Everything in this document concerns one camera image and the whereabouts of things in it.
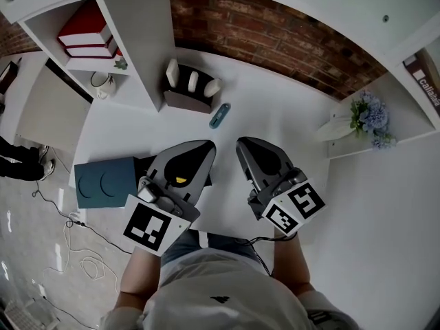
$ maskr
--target brick wall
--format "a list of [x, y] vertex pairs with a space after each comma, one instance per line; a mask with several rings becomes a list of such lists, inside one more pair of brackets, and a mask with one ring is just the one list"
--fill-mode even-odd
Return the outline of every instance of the brick wall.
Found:
[[0, 13], [0, 57], [40, 50], [18, 23], [10, 24]]
[[343, 99], [386, 73], [328, 25], [272, 0], [171, 0], [176, 46], [270, 69]]

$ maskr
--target teal box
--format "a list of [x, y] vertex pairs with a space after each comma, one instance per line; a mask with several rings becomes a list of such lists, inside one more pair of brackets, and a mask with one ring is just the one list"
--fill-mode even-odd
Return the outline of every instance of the teal box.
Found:
[[78, 207], [119, 208], [128, 195], [138, 195], [135, 158], [105, 160], [75, 165]]

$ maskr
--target white marker cube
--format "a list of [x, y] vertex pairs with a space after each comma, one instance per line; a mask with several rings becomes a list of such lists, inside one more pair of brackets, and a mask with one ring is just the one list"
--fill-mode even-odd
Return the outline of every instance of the white marker cube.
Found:
[[286, 236], [291, 236], [325, 208], [324, 201], [307, 180], [273, 198], [262, 217]]
[[129, 195], [122, 234], [136, 246], [161, 256], [190, 225], [187, 220]]

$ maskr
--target white tabletop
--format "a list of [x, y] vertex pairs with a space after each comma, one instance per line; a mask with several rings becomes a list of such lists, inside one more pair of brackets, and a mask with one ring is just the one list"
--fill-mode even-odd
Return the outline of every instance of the white tabletop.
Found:
[[20, 58], [22, 59], [19, 65], [19, 74], [4, 94], [5, 112], [0, 116], [0, 136], [10, 144], [14, 144], [21, 114], [32, 87], [48, 59], [44, 52], [5, 56], [0, 59], [0, 72], [3, 72], [9, 62], [18, 63]]
[[[201, 216], [193, 227], [235, 237], [270, 236], [273, 232], [268, 223], [256, 221], [247, 205], [252, 188], [235, 153], [241, 136], [261, 138], [283, 148], [293, 164], [315, 181], [317, 191], [325, 194], [327, 145], [312, 138], [328, 121], [334, 100], [290, 78], [222, 56], [180, 50], [179, 62], [198, 66], [224, 81], [221, 103], [229, 102], [231, 110], [218, 129], [208, 124], [219, 104], [207, 115], [166, 105], [159, 113], [149, 112], [96, 100], [83, 127], [74, 164], [131, 155], [146, 157], [185, 141], [212, 140], [217, 146], [213, 185], [201, 194], [197, 203]], [[210, 67], [202, 68], [201, 64]], [[71, 172], [69, 185], [74, 187], [74, 170]]]

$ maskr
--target blue shorts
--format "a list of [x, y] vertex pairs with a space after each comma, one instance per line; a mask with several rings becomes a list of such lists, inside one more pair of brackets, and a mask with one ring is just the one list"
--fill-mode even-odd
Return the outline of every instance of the blue shorts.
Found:
[[[226, 252], [235, 253], [240, 256], [246, 256], [260, 263], [255, 255], [254, 250], [249, 245], [241, 245], [236, 242], [246, 242], [244, 239], [235, 239], [233, 237], [221, 236], [219, 234], [208, 234], [209, 248], [224, 250]], [[196, 230], [187, 230], [169, 247], [169, 249], [161, 257], [162, 267], [188, 253], [200, 250], [199, 232]]]

